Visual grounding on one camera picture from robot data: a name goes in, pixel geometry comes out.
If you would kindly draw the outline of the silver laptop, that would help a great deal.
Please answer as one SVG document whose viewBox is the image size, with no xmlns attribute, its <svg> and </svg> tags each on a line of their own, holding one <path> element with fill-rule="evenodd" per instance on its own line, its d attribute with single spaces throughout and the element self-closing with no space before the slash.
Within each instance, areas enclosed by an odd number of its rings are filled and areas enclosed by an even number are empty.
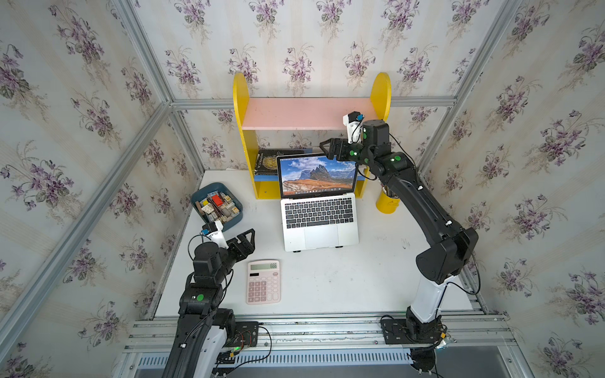
<svg viewBox="0 0 605 378">
<path fill-rule="evenodd" d="M 322 154 L 287 155 L 277 158 L 277 171 L 287 252 L 359 243 L 354 162 Z"/>
</svg>

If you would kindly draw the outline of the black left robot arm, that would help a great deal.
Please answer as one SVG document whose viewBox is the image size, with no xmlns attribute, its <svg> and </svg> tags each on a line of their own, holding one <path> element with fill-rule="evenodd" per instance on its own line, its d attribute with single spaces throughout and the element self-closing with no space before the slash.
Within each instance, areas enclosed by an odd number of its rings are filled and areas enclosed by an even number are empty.
<svg viewBox="0 0 605 378">
<path fill-rule="evenodd" d="M 193 272 L 179 301 L 173 346 L 162 376 L 211 377 L 225 344 L 236 335 L 233 310 L 222 307 L 233 266 L 255 251 L 252 228 L 225 247 L 205 241 L 195 248 Z"/>
</svg>

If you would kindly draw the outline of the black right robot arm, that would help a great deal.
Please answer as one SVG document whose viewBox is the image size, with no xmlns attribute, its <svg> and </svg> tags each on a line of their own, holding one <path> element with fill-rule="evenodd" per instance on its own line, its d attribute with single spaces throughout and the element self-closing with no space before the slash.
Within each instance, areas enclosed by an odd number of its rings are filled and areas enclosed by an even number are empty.
<svg viewBox="0 0 605 378">
<path fill-rule="evenodd" d="M 419 224 L 429 248 L 415 258 L 422 278 L 414 301 L 406 310 L 403 329 L 412 343 L 436 344 L 445 334 L 440 315 L 444 293 L 470 260 L 478 234 L 448 214 L 421 183 L 412 159 L 404 151 L 392 149 L 390 137 L 386 122 L 372 120 L 359 128 L 357 142 L 331 138 L 320 143 L 319 148 L 330 160 L 369 168 Z"/>
</svg>

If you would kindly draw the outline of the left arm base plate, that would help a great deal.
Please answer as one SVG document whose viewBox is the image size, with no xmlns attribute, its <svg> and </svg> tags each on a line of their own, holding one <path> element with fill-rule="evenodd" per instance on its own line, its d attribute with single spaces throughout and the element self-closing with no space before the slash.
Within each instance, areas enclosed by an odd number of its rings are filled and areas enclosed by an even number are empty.
<svg viewBox="0 0 605 378">
<path fill-rule="evenodd" d="M 226 336 L 223 348 L 254 347 L 258 344 L 259 334 L 258 321 L 236 321 L 234 324 L 214 325 Z"/>
</svg>

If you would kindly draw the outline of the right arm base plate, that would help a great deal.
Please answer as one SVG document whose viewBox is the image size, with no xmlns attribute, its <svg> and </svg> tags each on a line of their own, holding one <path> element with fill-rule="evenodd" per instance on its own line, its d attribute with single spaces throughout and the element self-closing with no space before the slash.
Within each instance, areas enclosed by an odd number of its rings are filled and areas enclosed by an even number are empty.
<svg viewBox="0 0 605 378">
<path fill-rule="evenodd" d="M 383 315 L 379 320 L 384 342 L 387 345 L 438 346 L 447 335 L 447 326 L 441 316 L 430 323 L 420 323 L 415 318 L 394 318 Z"/>
</svg>

